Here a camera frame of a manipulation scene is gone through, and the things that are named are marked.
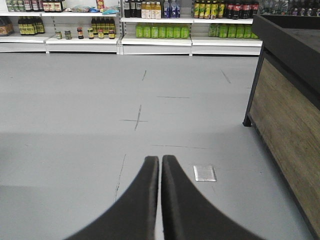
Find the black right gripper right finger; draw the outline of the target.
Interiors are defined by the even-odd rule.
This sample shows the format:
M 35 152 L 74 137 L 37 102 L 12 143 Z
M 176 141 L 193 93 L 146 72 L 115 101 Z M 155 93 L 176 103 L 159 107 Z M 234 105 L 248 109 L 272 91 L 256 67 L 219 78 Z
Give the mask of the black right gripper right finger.
M 162 157 L 161 210 L 166 240 L 258 240 L 212 205 L 174 155 Z

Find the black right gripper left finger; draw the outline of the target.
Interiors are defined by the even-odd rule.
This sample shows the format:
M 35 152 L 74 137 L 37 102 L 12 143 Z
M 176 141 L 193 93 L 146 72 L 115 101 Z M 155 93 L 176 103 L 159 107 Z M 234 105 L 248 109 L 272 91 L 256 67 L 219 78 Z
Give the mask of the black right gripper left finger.
M 159 189 L 159 158 L 147 156 L 121 197 L 69 240 L 154 240 Z

